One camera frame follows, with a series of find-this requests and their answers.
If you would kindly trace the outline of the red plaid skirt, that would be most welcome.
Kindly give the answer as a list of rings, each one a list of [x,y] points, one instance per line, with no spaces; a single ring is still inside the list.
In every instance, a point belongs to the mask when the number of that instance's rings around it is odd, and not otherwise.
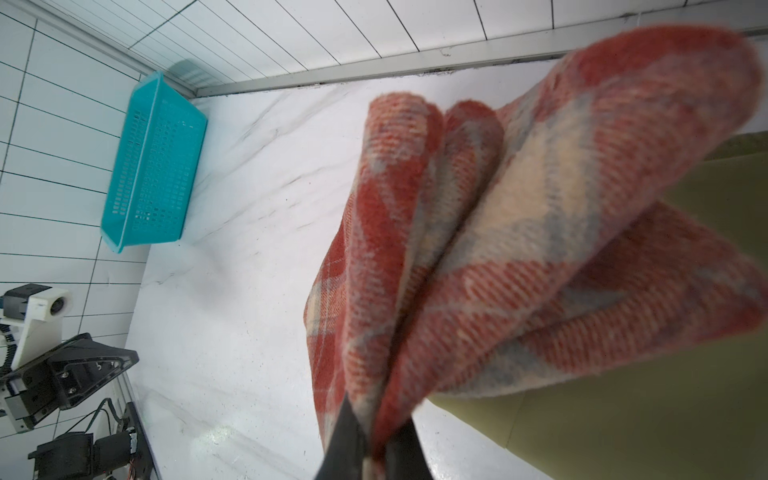
[[[763,83],[743,35],[658,25],[567,54],[500,109],[376,98],[304,310],[325,452],[345,396],[363,479],[386,479],[386,444],[425,398],[561,381],[507,344],[754,115]]]

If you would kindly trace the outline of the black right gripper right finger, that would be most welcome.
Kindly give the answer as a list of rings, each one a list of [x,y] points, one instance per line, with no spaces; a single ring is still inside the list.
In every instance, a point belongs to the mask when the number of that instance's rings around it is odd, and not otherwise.
[[[385,475],[387,480],[433,480],[412,419],[386,444]]]

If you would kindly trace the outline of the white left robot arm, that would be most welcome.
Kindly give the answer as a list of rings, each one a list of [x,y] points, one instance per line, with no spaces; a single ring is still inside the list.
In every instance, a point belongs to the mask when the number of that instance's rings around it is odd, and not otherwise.
[[[96,342],[88,333],[78,334],[15,371],[1,376],[1,414],[10,418],[19,433],[35,427],[56,410],[69,410],[95,395],[130,367],[138,354]],[[109,478],[121,467],[133,479],[147,479],[154,468],[149,444],[136,406],[117,411],[113,400],[103,399],[91,414],[105,412],[116,431],[97,439],[89,427],[71,427],[28,454],[35,479]]]

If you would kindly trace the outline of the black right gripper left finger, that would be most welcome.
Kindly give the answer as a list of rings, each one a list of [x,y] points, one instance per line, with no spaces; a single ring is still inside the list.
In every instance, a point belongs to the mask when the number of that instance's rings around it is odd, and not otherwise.
[[[367,439],[348,396],[341,404],[316,480],[362,480]]]

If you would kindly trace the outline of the aluminium corner post left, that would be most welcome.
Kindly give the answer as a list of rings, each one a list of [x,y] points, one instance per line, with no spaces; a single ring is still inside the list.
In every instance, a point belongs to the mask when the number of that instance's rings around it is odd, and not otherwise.
[[[25,14],[40,20],[44,28],[44,34],[59,40],[60,35],[72,38],[71,42],[77,44],[77,49],[95,60],[125,73],[137,80],[149,76],[155,71],[163,71],[166,82],[187,99],[196,97],[195,89],[190,89],[171,73],[167,73],[162,67],[146,60],[135,52],[130,51],[119,42],[105,35],[101,30],[94,28],[90,23],[81,21],[68,10],[54,6],[47,1],[23,1],[10,0],[8,4]]]

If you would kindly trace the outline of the olive green skirt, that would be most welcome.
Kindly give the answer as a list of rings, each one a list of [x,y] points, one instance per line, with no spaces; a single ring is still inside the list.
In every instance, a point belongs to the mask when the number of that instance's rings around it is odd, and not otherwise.
[[[562,380],[437,407],[555,479],[767,475],[767,158],[696,168],[507,344]]]

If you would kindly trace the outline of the teal plastic basket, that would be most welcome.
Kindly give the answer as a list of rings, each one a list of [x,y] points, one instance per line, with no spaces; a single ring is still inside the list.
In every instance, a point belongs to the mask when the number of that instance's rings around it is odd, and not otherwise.
[[[136,86],[101,219],[112,252],[180,239],[206,129],[206,116],[161,72]]]

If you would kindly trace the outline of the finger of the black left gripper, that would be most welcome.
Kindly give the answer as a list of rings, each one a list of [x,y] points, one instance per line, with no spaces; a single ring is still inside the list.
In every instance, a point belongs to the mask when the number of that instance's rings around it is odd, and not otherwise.
[[[72,337],[47,358],[57,408],[79,406],[138,362],[134,350],[97,342],[89,333]]]

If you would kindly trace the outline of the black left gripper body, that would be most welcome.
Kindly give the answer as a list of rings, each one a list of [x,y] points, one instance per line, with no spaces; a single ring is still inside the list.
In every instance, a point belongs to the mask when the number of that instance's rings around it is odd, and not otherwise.
[[[32,431],[56,410],[78,404],[78,388],[58,362],[30,363],[1,378],[1,408],[16,433]]]

